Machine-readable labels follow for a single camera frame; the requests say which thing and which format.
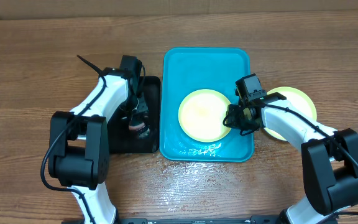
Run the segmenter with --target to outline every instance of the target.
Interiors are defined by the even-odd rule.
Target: wooden table
[[[320,122],[358,132],[358,11],[0,21],[0,223],[82,217],[71,194],[46,189],[39,177],[51,115],[76,106],[97,82],[76,54],[100,67],[135,55],[161,77],[165,52],[177,46],[242,48],[266,90],[299,88]],[[106,182],[122,217],[277,214],[304,196],[300,158],[259,131],[245,163],[114,155]]]

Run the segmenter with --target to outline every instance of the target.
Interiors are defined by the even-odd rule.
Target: pale yellow plate
[[[302,91],[292,88],[292,87],[278,87],[274,88],[273,90],[270,90],[267,92],[267,94],[271,93],[281,93],[284,95],[287,100],[291,102],[291,104],[299,111],[301,111],[304,115],[308,116],[309,118],[313,119],[313,121],[317,120],[317,111],[316,107],[314,106],[314,103],[312,100],[303,93]],[[268,132],[271,136],[286,141],[283,136],[279,135],[277,132],[270,130],[269,128],[265,128],[266,132]]]
[[[230,131],[222,124],[229,104],[230,101],[218,91],[194,91],[179,106],[179,124],[189,137],[197,141],[220,140]]]

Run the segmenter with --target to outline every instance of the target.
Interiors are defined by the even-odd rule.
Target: yellow plate
[[[286,96],[287,100],[289,100],[292,105],[299,111],[301,111],[304,115],[308,116],[309,118],[313,119],[314,121],[317,120],[317,111],[316,107],[314,106],[314,103],[312,100],[303,93],[302,91],[292,88],[292,87],[278,87],[274,88],[273,90],[270,90],[267,92],[267,94],[271,93],[281,93],[282,95]],[[286,141],[283,136],[279,135],[277,132],[270,130],[269,128],[265,128],[266,132],[268,132],[271,136]]]
[[[179,124],[189,137],[197,141],[220,140],[230,131],[222,124],[229,104],[230,101],[218,91],[194,91],[179,106]]]

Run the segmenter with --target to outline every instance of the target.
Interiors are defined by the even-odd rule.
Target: wood grain
[[[358,132],[358,11],[0,21],[0,223],[81,218],[70,194],[39,177],[51,115],[97,82],[76,54],[100,67],[136,55],[161,77],[165,52],[178,46],[242,48],[266,90],[299,88],[320,122]],[[240,164],[111,156],[107,185],[122,217],[246,217],[299,201],[301,168],[293,147],[259,131],[253,157]]]
[[[358,0],[0,0],[0,19],[358,10]]]

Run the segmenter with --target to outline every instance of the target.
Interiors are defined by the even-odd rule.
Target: blue tray
[[[180,103],[200,89],[216,90],[231,103],[235,81],[250,74],[248,55],[241,49],[174,48],[165,54],[160,118],[160,150],[171,160],[244,162],[254,153],[254,136],[232,129],[216,142],[190,138],[179,125]]]

